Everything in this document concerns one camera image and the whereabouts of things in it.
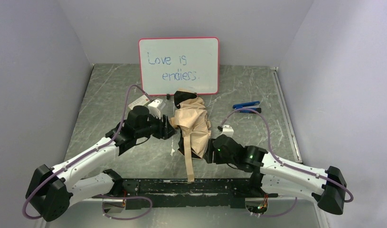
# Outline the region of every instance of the blue object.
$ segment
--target blue object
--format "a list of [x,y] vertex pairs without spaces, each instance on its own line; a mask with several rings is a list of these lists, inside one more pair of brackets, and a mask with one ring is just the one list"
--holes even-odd
[[[259,107],[260,101],[252,101],[252,102],[247,102],[247,103],[241,103],[241,104],[235,104],[232,106],[233,109],[238,109],[238,108],[250,108],[258,113],[262,112],[262,109]],[[253,113],[248,110],[241,110],[239,111],[240,113]]]

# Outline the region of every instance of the robotic arm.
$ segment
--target robotic arm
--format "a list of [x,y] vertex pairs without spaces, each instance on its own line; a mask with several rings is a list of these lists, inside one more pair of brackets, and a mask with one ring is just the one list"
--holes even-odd
[[[64,172],[61,172],[42,186],[30,200],[31,205],[40,213],[44,220],[53,221],[75,203],[101,194],[121,196],[123,191],[127,190],[128,193],[130,192],[130,194],[135,196],[152,194],[151,196],[158,197],[159,192],[166,188],[164,185],[161,185],[161,189],[156,190],[156,184],[159,183],[155,181],[156,179],[142,180],[141,182],[140,180],[134,180],[135,182],[129,180],[128,183],[135,185],[130,188],[130,184],[128,184],[129,187],[126,187],[124,184],[127,180],[124,180],[115,171],[105,170],[97,176],[82,180],[85,175],[100,164],[114,159],[128,149],[138,145],[138,139],[147,138],[148,140],[151,136],[154,136],[155,138],[166,140],[175,134],[176,131],[169,123],[167,116],[163,115],[162,118],[158,118],[158,112],[152,113],[150,114],[149,109],[144,106],[136,106],[128,113],[128,117],[123,123],[119,123],[117,127],[110,130],[105,137],[88,150],[52,168],[46,165],[38,167],[34,171],[26,198],[56,170],[65,169]],[[123,125],[115,140],[106,147],[99,149],[99,145],[108,143],[114,137],[120,124]],[[277,157],[282,163],[280,164],[265,149],[256,146],[243,147],[236,143],[231,137],[228,137],[228,135],[232,136],[232,132],[230,127],[226,127],[219,137],[210,139],[204,159],[207,163],[233,164],[240,170],[251,172],[252,176],[249,180],[238,179],[238,182],[234,182],[235,185],[225,183],[225,189],[224,184],[222,188],[215,187],[212,184],[208,185],[213,180],[196,180],[195,182],[200,182],[200,185],[203,185],[203,187],[205,185],[211,186],[207,190],[202,190],[202,192],[224,193],[229,198],[237,198],[244,200],[244,202],[245,198],[264,197],[267,194],[274,195],[275,197],[279,194],[291,195],[317,202],[318,206],[326,212],[332,214],[343,213],[345,191],[326,181],[327,178],[330,178],[346,186],[339,169],[329,167],[326,171]],[[98,150],[83,157],[83,155],[94,148]],[[76,161],[74,165],[66,169],[67,165],[74,161]],[[316,173],[316,175],[311,176],[307,173],[293,170],[288,166],[309,170]],[[191,190],[200,192],[197,191],[198,188],[195,183],[190,185],[190,190],[187,189],[189,185],[185,185],[188,187],[178,185],[177,183],[180,183],[180,180],[175,183],[171,180],[161,180],[160,183],[172,186],[170,189],[173,190],[179,188],[181,192],[192,192]],[[144,184],[150,184],[151,187],[145,188]],[[155,194],[150,193],[150,190],[153,188],[156,192]]]

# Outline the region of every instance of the marble surface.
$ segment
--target marble surface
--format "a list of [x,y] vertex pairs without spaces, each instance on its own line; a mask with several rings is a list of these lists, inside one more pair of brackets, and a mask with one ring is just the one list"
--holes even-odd
[[[124,106],[124,93],[130,84],[140,84],[140,68],[136,64],[96,64],[80,107],[79,116],[68,147],[68,160],[100,140],[119,123]],[[133,89],[129,103],[140,97]],[[232,111],[232,105],[259,100],[267,119],[272,146],[278,156],[294,161],[280,99],[269,67],[220,66],[220,88],[216,95],[200,95],[205,101],[211,121],[212,137],[220,132],[217,126]],[[172,99],[166,101],[163,114],[173,116]],[[255,114],[233,114],[226,124],[234,128],[233,138],[243,146],[267,148],[266,127]],[[113,169],[124,178],[186,178],[184,157],[178,152],[179,133],[168,140],[150,138],[113,161],[106,162],[88,176]],[[250,173],[227,165],[193,161],[195,178],[249,177]]]

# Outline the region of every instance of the white wall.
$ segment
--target white wall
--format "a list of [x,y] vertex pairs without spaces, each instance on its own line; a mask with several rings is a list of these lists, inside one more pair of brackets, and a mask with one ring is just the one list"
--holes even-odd
[[277,66],[313,0],[59,0],[92,63],[139,63],[138,40],[216,36],[221,63]]
[[316,0],[279,78],[304,161],[355,200],[332,228],[387,228],[387,0]]
[[90,72],[56,0],[0,0],[0,228],[33,227],[29,181],[64,159]]

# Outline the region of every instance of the beige strap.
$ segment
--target beige strap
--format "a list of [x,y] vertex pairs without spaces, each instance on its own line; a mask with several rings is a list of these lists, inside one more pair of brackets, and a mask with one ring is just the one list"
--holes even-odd
[[190,135],[183,137],[183,147],[184,147],[186,174],[188,175],[188,182],[193,182],[195,180],[195,175],[193,174],[192,154],[190,149]]

